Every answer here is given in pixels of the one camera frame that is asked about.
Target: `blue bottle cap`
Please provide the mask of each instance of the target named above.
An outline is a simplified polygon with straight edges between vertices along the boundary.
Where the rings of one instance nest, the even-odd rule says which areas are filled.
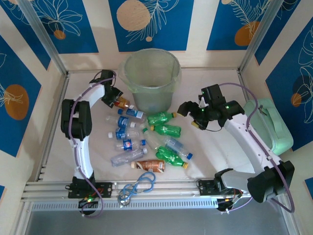
[[[192,155],[193,155],[192,153],[189,153],[189,154],[187,155],[187,159],[190,160],[190,159],[192,158]]]

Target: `orange circle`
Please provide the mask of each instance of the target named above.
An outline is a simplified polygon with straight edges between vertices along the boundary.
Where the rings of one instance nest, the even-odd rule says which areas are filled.
[[[259,27],[259,21],[253,21],[247,25],[242,26],[235,35],[235,43],[238,46],[248,46],[254,36],[255,31]]]
[[[25,88],[17,84],[10,85],[5,90],[4,95],[8,98],[5,102],[5,109],[9,116],[15,120],[23,120],[29,107],[28,94]]]
[[[65,39],[65,33],[63,31],[58,30],[58,29],[54,31],[53,35],[54,35],[54,37],[56,37],[59,40]]]
[[[301,95],[298,94],[298,93],[295,93],[292,95],[291,97],[291,104],[294,106],[294,107],[299,107],[300,104],[301,104]]]

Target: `green soda bottle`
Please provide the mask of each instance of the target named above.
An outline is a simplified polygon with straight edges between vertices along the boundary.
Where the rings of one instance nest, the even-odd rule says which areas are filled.
[[[176,138],[180,137],[180,132],[181,132],[181,128],[179,126],[172,126],[172,125],[167,125],[167,124],[158,125],[158,126],[152,125],[150,129],[152,131],[158,132],[160,135],[168,135],[168,136],[173,136]]]
[[[147,119],[149,125],[159,125],[168,122],[172,118],[176,118],[176,116],[176,113],[161,112],[148,116]]]
[[[163,146],[158,148],[156,157],[173,166],[181,166],[184,169],[188,167],[188,163],[185,163],[176,153],[164,148]]]

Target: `bag handle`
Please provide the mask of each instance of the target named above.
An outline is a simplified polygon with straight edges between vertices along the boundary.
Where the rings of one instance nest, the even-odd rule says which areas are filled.
[[[268,111],[270,118],[274,124],[274,129],[277,137],[282,139],[284,137],[283,125],[280,121],[280,116],[276,108],[264,108]]]

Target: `white wall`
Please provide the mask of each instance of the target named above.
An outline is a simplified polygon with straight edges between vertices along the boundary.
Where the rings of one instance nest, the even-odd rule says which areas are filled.
[[[42,86],[17,157],[0,151],[0,185],[6,188],[0,204],[0,234],[6,235],[11,230],[25,182],[40,160],[49,112],[58,98],[61,74],[53,63],[45,70],[1,7],[0,32]]]
[[[265,80],[312,18],[312,11],[309,9],[313,9],[313,1],[301,0],[261,65],[258,66],[255,58],[250,61],[243,76],[247,86],[258,98],[270,97]],[[294,152],[287,151],[281,155],[283,161],[290,160],[295,167],[291,183],[291,193],[295,201],[295,214],[300,219],[305,234],[308,235],[312,234],[313,231],[313,200],[304,180],[313,177],[312,153],[313,142]]]
[[[245,50],[206,51],[220,0],[195,0],[187,51],[173,51],[182,67],[238,67]],[[108,0],[83,0],[99,53],[62,54],[68,70],[116,69],[129,54],[118,52]]]

